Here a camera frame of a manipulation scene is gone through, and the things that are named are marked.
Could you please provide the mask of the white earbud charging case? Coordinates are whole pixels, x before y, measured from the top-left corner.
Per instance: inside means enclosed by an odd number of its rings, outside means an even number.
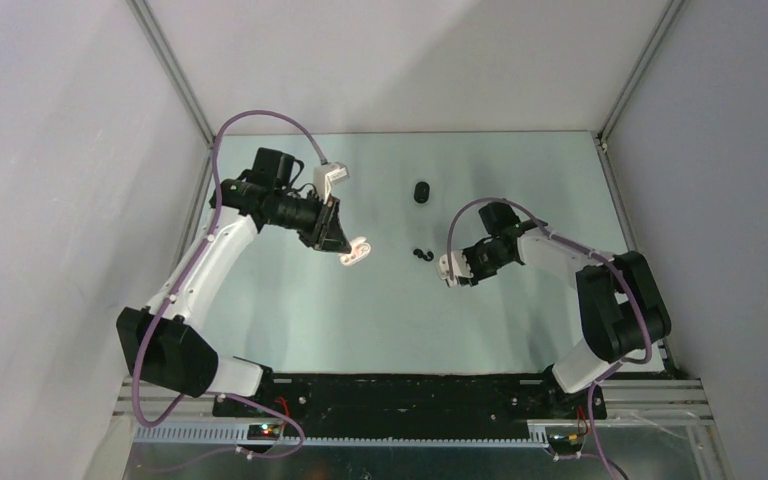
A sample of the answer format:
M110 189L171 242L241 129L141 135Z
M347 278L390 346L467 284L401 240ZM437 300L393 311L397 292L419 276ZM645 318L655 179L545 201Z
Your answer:
M363 236L355 237L349 242L350 251L339 255L340 263L349 267L364 260L372 250L368 239Z

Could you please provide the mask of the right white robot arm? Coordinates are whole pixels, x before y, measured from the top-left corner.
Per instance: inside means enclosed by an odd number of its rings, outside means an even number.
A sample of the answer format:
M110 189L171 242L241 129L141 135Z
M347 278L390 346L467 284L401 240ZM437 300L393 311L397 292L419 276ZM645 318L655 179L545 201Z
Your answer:
M509 265L540 269L574 289L581 340L548 368L541 392L545 411L566 418L582 403L582 390L607 379L620 367L646 365L655 345L668 336L671 319L646 258L585 246L539 219L525 207L496 197L474 201L486 232L475 244L457 249L450 223L446 251L437 270L449 287L474 287Z

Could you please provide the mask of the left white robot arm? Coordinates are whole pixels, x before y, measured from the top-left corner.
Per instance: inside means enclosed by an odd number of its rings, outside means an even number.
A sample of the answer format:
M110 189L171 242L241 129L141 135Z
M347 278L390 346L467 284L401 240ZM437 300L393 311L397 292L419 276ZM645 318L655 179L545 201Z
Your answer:
M308 248L336 253L342 264L359 260L340 224L336 183L348 177L340 163L314 170L312 191L300 196L292 169L300 160L259 148L251 168L226 179L209 201L210 221L172 275L146 306L126 307L116 328L126 364L140 379L189 397L205 393L237 395L252 416L264 416L276 403L275 388L264 382L269 368L220 355L203 337L207 313L240 254L266 226L298 234Z

